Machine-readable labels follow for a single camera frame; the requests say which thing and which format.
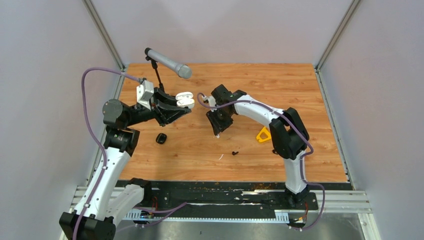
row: wooden floor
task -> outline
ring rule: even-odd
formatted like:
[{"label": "wooden floor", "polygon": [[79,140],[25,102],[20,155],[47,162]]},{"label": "wooden floor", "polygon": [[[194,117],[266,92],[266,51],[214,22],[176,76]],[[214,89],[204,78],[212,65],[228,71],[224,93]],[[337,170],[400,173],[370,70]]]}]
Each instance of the wooden floor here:
[{"label": "wooden floor", "polygon": [[[315,153],[305,160],[306,177],[313,182],[346,182],[330,122],[311,64],[189,64],[193,75],[182,79],[159,65],[166,93],[202,92],[207,96],[220,84],[230,91],[247,92],[276,108],[295,108],[309,132]],[[131,64],[128,74],[146,77],[158,85],[148,63]],[[136,103],[137,83],[126,79],[120,100]],[[271,141],[258,143],[259,123],[234,115],[234,123],[216,138],[206,117],[208,109],[196,103],[192,113],[160,127],[155,120],[132,126],[140,131],[137,148],[121,179],[168,181],[285,181],[283,160],[272,153]],[[155,142],[165,133],[166,143]]]}]

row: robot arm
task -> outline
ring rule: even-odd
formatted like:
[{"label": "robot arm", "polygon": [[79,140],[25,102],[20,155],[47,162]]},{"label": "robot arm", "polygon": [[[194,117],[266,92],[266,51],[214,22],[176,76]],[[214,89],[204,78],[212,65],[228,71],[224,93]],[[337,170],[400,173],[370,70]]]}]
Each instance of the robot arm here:
[{"label": "robot arm", "polygon": [[219,133],[231,126],[231,124],[233,124],[233,119],[231,118],[233,114],[246,116],[267,127],[271,133],[272,145],[275,151],[284,160],[287,176],[285,187],[289,193],[291,193],[292,199],[290,201],[293,203],[301,202],[309,192],[307,184],[301,177],[301,169],[305,176],[305,166],[303,163],[301,168],[300,163],[300,157],[305,153],[307,145],[293,129],[286,129],[286,126],[289,126],[289,124],[276,114],[279,113],[287,117],[303,136],[309,140],[309,134],[298,112],[291,107],[287,110],[283,110],[261,103],[272,109],[272,111],[270,111],[260,105],[251,104],[251,102],[259,101],[253,99],[250,95],[241,90],[232,93],[222,84],[215,88],[211,94],[212,96],[203,97],[203,101],[209,103],[211,107],[224,105],[234,101],[242,101],[235,102],[234,104],[222,108],[212,109],[206,113],[212,125],[213,133],[218,137]]},{"label": "robot arm", "polygon": [[[163,90],[153,87],[153,83],[143,79],[137,87],[136,104],[128,106],[117,99],[110,99],[103,105],[103,123],[106,125],[103,146],[108,159],[100,159],[93,179],[73,212],[62,214],[59,224],[68,239],[72,239],[77,218],[83,208],[86,209],[78,225],[78,239],[113,239],[116,226],[122,218],[138,203],[151,200],[151,183],[133,178],[124,191],[109,202],[118,178],[138,143],[140,132],[128,127],[152,119],[163,127],[173,123],[191,113],[190,108],[194,106],[194,101],[186,98],[188,101],[180,101],[178,97],[166,94]],[[87,202],[93,191],[93,197]]]}]

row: yellow triangular object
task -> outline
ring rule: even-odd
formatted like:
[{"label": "yellow triangular object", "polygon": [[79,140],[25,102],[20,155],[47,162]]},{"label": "yellow triangular object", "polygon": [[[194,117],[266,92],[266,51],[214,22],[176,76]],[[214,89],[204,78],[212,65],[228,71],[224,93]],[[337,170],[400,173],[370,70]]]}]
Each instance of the yellow triangular object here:
[{"label": "yellow triangular object", "polygon": [[[266,138],[261,138],[261,134],[265,134]],[[262,130],[256,135],[256,140],[260,143],[266,142],[271,139],[271,133],[268,131],[267,127],[264,126]]]}]

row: gray floor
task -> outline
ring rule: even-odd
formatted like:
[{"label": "gray floor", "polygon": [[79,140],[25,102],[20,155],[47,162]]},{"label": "gray floor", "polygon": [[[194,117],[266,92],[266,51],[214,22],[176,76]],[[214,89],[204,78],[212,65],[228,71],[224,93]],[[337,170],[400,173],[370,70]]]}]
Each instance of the gray floor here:
[{"label": "gray floor", "polygon": [[[309,213],[308,221],[316,214]],[[133,225],[122,221],[117,227]],[[307,231],[288,229],[277,223],[222,223],[163,221],[152,227],[130,228],[118,232],[115,240],[364,240],[358,215],[354,213],[324,213],[318,224]]]}]

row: black mounting bracket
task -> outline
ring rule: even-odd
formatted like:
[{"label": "black mounting bracket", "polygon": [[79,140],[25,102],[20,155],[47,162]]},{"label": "black mounting bracket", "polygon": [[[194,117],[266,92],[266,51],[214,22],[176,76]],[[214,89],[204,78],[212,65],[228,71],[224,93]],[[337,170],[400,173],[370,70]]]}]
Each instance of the black mounting bracket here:
[{"label": "black mounting bracket", "polygon": [[[221,84],[217,86],[211,94],[217,105],[223,105],[236,101],[241,96],[246,95],[246,92],[237,90],[232,93]],[[209,122],[212,125],[213,134],[215,136],[222,133],[224,130],[230,127],[231,124],[233,124],[233,119],[231,118],[233,114],[237,114],[234,105],[229,105],[214,111],[208,111],[206,113],[206,117],[209,119]]]},{"label": "black mounting bracket", "polygon": [[[309,140],[308,131],[296,109],[289,107],[283,115],[293,123],[306,140]],[[307,148],[307,145],[294,129],[290,127],[287,130],[285,126],[289,126],[289,123],[282,117],[275,118],[269,123],[272,145],[282,158],[295,160],[297,155]]]},{"label": "black mounting bracket", "polygon": [[119,149],[121,153],[127,152],[131,157],[139,142],[140,131],[126,128],[125,130],[106,126],[106,138],[104,148]]}]

